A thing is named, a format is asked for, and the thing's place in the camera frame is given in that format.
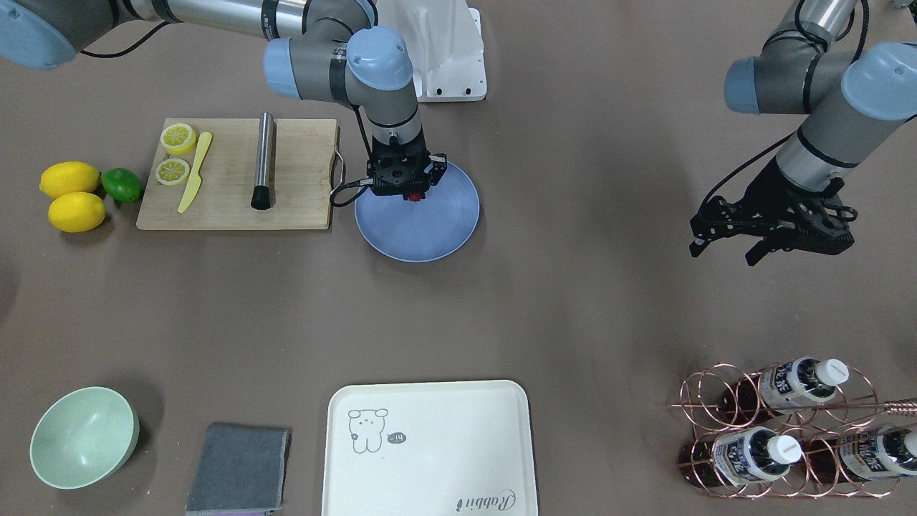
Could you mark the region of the black gripper near rack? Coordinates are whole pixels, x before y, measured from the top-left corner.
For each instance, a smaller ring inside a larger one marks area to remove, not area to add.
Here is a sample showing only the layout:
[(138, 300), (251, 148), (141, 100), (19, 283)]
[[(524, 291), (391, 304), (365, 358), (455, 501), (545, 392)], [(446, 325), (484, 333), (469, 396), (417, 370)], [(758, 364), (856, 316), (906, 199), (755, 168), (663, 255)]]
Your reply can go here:
[(742, 199), (730, 204), (715, 196), (706, 202), (706, 219), (692, 216), (691, 257), (700, 256), (717, 239), (740, 234), (760, 237), (744, 255), (750, 267), (780, 249), (841, 254), (854, 244), (849, 224), (858, 216), (838, 196), (844, 185), (841, 178), (833, 178), (821, 192), (804, 190), (790, 183), (772, 159)]

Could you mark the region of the black gripper near lemons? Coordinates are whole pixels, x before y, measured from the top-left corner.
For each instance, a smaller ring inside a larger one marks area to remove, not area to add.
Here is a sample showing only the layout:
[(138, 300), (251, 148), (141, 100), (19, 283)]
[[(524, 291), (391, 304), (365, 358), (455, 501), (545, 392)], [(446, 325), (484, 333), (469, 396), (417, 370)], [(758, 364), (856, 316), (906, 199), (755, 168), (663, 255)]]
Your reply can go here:
[(414, 138), (400, 144), (396, 138), (371, 143), (368, 176), (370, 190), (376, 196), (406, 197), (412, 192), (426, 193), (438, 185), (448, 169), (445, 153), (429, 153), (425, 138)]

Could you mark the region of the grey robot arm near rack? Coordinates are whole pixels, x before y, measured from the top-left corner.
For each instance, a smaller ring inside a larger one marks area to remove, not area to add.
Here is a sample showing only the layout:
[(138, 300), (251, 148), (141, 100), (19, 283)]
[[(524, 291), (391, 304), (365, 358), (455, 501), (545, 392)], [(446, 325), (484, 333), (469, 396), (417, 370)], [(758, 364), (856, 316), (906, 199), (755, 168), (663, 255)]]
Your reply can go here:
[(780, 249), (836, 255), (853, 245), (857, 212), (838, 195), (844, 179), (916, 112), (914, 42), (832, 52), (853, 13), (852, 1), (796, 1), (760, 55), (729, 68), (728, 108), (806, 120), (771, 146), (776, 156), (742, 199), (705, 196), (690, 222), (692, 256), (740, 234), (759, 239), (749, 265)]

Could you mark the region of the grey robot arm near lemons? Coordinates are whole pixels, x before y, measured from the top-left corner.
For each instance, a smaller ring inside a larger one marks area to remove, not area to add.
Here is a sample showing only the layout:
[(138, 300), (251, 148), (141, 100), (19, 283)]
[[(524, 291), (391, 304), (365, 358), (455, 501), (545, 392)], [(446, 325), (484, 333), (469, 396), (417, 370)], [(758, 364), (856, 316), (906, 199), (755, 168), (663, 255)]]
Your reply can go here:
[(4, 1), (2, 58), (53, 70), (129, 21), (200, 27), (217, 42), (265, 42), (263, 73), (282, 97), (350, 108), (363, 131), (366, 176), (334, 187), (427, 199), (450, 170), (427, 147), (404, 38), (373, 1)]

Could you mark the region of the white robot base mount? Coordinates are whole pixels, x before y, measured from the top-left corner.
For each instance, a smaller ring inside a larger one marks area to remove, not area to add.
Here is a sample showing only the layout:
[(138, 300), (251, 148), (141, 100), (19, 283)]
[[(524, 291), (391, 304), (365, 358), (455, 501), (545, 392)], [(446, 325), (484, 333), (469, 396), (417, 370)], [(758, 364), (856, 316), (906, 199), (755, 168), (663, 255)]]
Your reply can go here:
[(419, 102), (471, 102), (487, 94), (481, 16), (465, 1), (377, 1), (379, 24), (398, 32)]

